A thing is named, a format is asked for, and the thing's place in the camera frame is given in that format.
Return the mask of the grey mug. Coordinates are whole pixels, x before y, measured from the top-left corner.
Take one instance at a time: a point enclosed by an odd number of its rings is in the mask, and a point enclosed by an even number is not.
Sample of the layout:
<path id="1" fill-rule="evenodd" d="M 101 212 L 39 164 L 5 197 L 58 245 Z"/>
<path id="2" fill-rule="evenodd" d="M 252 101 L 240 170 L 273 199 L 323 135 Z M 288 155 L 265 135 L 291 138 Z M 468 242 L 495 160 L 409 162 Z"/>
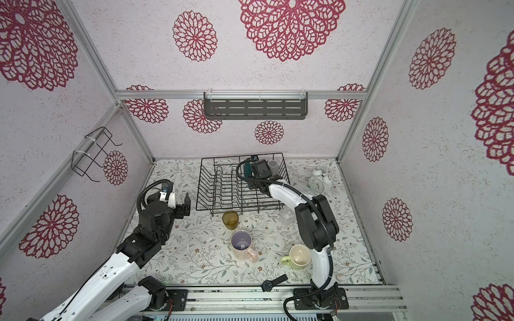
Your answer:
<path id="1" fill-rule="evenodd" d="M 280 174 L 280 164 L 277 160 L 274 160 L 274 159 L 268 160 L 267 163 L 268 163 L 268 166 L 270 167 L 272 175 Z"/>

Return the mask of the black wire dish rack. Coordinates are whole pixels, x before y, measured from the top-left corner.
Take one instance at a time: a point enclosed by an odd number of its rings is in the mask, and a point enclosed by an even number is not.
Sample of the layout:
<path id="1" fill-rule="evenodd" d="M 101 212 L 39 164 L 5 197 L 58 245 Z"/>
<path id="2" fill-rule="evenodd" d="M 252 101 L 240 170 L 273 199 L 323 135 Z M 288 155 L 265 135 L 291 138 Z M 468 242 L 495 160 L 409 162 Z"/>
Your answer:
<path id="1" fill-rule="evenodd" d="M 250 189 L 236 176 L 236 167 L 249 155 L 206 157 L 201 159 L 195 209 L 211 215 L 234 210 L 238 213 L 279 210 L 284 205 Z"/>

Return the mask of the pink tall mug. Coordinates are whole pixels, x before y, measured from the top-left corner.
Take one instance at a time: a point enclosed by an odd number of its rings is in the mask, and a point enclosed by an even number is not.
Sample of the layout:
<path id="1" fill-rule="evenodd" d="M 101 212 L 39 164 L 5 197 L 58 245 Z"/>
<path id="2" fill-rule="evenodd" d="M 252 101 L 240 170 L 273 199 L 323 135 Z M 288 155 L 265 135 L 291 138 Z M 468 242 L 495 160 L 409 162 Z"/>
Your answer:
<path id="1" fill-rule="evenodd" d="M 252 236 L 247 231 L 235 231 L 231 236 L 232 251 L 236 259 L 257 262 L 258 252 L 253 248 Z"/>

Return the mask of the teal mug cream inside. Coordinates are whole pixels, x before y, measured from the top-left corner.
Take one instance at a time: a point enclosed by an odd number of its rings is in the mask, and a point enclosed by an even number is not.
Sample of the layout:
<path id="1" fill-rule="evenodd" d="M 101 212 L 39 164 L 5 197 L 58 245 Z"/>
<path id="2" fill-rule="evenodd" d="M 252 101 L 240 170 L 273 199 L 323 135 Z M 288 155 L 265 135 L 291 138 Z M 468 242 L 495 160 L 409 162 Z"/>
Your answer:
<path id="1" fill-rule="evenodd" d="M 244 173 L 244 178 L 254 178 L 254 172 L 253 172 L 253 169 L 252 169 L 252 164 L 255 162 L 255 161 L 258 161 L 259 158 L 257 155 L 251 155 L 249 158 L 247 158 L 245 161 L 244 161 L 244 164 L 243 164 L 243 173 Z"/>

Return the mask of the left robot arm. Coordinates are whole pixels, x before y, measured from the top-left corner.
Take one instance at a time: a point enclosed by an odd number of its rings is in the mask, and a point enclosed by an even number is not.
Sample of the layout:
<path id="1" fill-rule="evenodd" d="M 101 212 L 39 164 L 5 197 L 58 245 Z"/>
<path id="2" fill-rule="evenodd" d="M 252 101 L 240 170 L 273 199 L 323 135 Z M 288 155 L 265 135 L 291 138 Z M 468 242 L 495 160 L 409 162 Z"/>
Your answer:
<path id="1" fill-rule="evenodd" d="M 131 276 L 144 267 L 166 244 L 175 219 L 190 215 L 191 199 L 169 206 L 164 197 L 152 201 L 140 213 L 140 223 L 116 252 L 60 306 L 41 320 L 127 320 L 144 310 L 163 310 L 169 303 L 166 286 L 152 276 L 143 278 L 123 297 L 100 306 Z"/>

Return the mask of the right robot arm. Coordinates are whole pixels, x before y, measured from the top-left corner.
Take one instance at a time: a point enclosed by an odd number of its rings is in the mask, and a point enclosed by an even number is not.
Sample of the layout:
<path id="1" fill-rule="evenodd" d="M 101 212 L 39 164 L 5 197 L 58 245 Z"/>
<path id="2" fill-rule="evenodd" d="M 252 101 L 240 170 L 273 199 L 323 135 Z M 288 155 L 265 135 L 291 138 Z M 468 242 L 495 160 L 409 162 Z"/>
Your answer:
<path id="1" fill-rule="evenodd" d="M 273 175 L 264 159 L 246 159 L 236 167 L 238 179 L 250 188 L 283 203 L 294 211 L 298 232 L 311 251 L 313 275 L 311 295 L 327 296 L 335 287 L 332 252 L 339 226 L 324 195 L 300 192 L 278 175 Z"/>

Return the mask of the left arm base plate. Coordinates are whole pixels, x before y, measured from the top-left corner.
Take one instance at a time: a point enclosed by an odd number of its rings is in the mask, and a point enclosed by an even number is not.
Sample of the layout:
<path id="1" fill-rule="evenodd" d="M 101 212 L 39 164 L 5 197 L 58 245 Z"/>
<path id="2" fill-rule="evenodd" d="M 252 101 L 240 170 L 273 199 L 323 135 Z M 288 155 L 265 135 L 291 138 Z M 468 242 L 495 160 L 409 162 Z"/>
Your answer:
<path id="1" fill-rule="evenodd" d="M 165 310 L 183 312 L 186 309 L 189 291 L 186 289 L 168 289 Z"/>

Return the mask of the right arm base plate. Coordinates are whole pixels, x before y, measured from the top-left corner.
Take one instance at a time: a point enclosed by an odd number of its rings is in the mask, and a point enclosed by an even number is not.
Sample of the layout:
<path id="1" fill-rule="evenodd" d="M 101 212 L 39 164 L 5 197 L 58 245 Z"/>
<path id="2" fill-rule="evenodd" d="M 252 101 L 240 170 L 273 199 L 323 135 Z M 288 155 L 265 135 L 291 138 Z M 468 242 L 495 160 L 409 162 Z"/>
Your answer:
<path id="1" fill-rule="evenodd" d="M 324 290 L 314 296 L 297 298 L 294 301 L 296 310 L 347 310 L 349 301 L 345 290 L 334 284 L 328 290 Z"/>

